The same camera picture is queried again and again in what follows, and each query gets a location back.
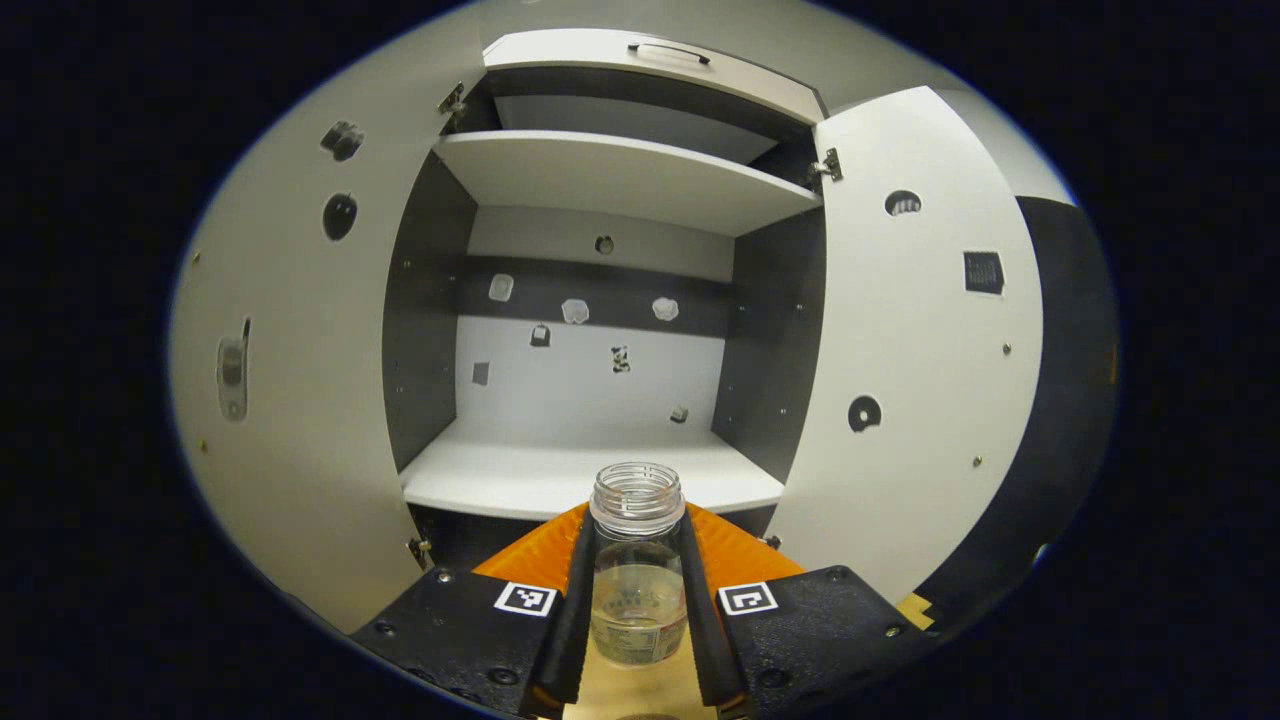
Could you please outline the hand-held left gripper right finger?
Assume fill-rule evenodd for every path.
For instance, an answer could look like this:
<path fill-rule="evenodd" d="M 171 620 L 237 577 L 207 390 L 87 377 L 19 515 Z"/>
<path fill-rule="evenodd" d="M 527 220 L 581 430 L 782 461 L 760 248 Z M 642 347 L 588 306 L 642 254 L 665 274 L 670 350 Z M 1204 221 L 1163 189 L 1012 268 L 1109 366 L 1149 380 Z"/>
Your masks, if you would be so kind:
<path fill-rule="evenodd" d="M 695 505 L 680 553 L 698 683 L 721 719 L 812 719 L 934 651 L 852 569 L 800 568 Z"/>

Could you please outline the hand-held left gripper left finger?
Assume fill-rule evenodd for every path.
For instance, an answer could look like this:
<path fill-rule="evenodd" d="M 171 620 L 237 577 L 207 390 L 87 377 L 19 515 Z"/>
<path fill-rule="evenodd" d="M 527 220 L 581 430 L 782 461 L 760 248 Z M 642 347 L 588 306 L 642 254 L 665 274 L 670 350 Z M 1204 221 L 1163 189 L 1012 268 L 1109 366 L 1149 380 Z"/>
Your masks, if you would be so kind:
<path fill-rule="evenodd" d="M 472 569 L 426 570 L 352 641 L 451 702 L 498 719 L 559 719 L 579 701 L 594 524 L 579 505 Z"/>

